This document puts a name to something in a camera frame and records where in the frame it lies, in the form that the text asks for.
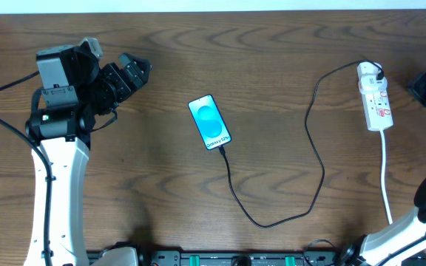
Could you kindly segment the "blue screen smartphone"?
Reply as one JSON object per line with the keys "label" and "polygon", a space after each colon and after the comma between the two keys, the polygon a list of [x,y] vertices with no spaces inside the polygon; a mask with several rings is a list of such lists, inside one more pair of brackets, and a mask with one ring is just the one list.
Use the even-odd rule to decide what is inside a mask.
{"label": "blue screen smartphone", "polygon": [[207,150],[219,148],[232,141],[212,95],[205,95],[189,102],[188,108]]}

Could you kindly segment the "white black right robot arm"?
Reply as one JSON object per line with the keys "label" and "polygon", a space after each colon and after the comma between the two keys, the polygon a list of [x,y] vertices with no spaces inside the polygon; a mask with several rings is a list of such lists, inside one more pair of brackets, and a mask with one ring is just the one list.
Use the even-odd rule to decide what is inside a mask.
{"label": "white black right robot arm", "polygon": [[337,265],[400,265],[426,249],[426,178],[413,200],[413,208],[395,220],[386,189],[387,150],[385,130],[393,125],[387,85],[382,66],[369,60],[357,63],[358,89],[362,96],[368,130],[378,132],[382,145],[380,188],[388,226],[379,232],[363,235],[339,256]]}

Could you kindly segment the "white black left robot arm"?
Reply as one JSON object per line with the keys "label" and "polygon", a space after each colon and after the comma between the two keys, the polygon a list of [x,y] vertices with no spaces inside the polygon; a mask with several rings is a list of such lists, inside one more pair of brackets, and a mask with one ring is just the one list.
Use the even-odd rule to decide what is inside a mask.
{"label": "white black left robot arm", "polygon": [[98,115],[147,84],[152,65],[123,53],[119,65],[100,67],[94,38],[78,46],[41,50],[36,63],[42,88],[35,91],[26,133],[35,168],[35,202],[26,265],[88,265],[83,229],[84,176]]}

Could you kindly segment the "white charger adapter plug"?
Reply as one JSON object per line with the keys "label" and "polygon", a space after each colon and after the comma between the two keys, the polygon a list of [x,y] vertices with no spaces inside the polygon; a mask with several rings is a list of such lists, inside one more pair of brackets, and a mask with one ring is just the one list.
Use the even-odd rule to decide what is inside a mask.
{"label": "white charger adapter plug", "polygon": [[357,66],[356,70],[361,94],[372,94],[387,89],[388,81],[380,64],[364,61]]}

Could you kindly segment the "white power strip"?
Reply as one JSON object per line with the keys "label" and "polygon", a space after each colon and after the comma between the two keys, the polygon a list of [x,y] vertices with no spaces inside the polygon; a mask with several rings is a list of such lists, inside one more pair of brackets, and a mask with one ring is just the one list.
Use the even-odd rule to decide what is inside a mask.
{"label": "white power strip", "polygon": [[390,128],[393,118],[387,89],[361,96],[368,130],[380,132]]}

